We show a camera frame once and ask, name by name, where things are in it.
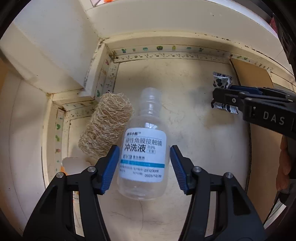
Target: bottle label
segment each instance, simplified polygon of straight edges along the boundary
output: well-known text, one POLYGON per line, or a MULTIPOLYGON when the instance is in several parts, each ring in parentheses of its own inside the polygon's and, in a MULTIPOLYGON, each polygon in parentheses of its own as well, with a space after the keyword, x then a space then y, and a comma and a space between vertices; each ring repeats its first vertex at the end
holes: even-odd
POLYGON ((158 183, 165 170, 166 134, 150 128, 125 132, 119 175, 138 182, 158 183))

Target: screw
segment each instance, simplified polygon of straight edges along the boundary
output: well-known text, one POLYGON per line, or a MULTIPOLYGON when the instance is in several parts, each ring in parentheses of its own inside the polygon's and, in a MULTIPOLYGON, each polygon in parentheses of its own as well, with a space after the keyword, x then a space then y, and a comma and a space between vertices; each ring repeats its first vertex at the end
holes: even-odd
POLYGON ((229 179, 233 178, 233 174, 231 172, 225 173, 225 176, 229 179))
POLYGON ((64 176, 64 173, 63 172, 58 172, 57 174, 56 174, 56 177, 57 178, 62 178, 64 176))
POLYGON ((194 167, 194 168, 193 168, 193 171, 194 171, 194 172, 201 172, 202 169, 201 169, 201 167, 194 167))
POLYGON ((94 172, 96 168, 94 166, 91 166, 87 169, 88 172, 94 172))

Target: clear plastic bottle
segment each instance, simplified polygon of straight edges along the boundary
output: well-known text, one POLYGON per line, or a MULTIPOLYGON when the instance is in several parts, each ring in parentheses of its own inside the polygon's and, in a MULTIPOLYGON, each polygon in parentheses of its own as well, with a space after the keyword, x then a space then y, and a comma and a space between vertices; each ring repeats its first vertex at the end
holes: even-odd
POLYGON ((170 146, 167 127, 159 118, 160 109, 160 91, 144 89, 138 115, 129 120, 120 149, 117 184, 126 197, 150 200, 165 192, 170 146))

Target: beige fibrous roll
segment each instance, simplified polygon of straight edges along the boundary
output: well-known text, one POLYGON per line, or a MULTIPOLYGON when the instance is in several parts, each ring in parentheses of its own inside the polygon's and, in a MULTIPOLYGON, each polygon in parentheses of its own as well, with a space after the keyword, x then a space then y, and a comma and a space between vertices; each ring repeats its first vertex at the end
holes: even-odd
POLYGON ((78 147, 93 158, 106 156, 122 136, 132 114, 132 105, 122 93, 103 94, 79 139, 78 147))

